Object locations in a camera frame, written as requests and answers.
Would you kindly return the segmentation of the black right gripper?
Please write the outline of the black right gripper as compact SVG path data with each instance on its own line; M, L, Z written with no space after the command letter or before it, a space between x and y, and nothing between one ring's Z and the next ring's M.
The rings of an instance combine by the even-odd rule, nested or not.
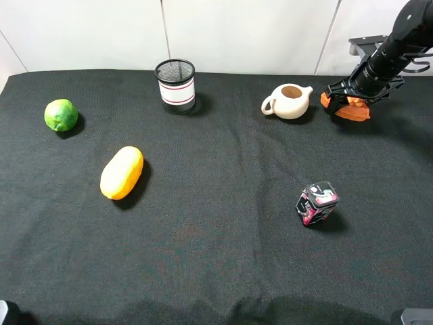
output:
M378 101L386 98L393 89L405 84L402 77L381 77L370 66L358 66L349 77L328 85L325 90L329 104L326 108L329 115L348 105L347 97Z

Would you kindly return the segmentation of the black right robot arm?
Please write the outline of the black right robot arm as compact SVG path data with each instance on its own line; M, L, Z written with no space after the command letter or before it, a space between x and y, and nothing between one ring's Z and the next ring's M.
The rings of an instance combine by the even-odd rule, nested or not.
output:
M432 56L428 52L432 49L432 2L409 1L388 36L352 38L349 42L349 53L361 61L350 76L327 86L321 103L331 116L364 121L369 117L350 117L343 111L356 114L389 98L390 91L405 83L401 72L417 74L430 69L429 62L416 59Z

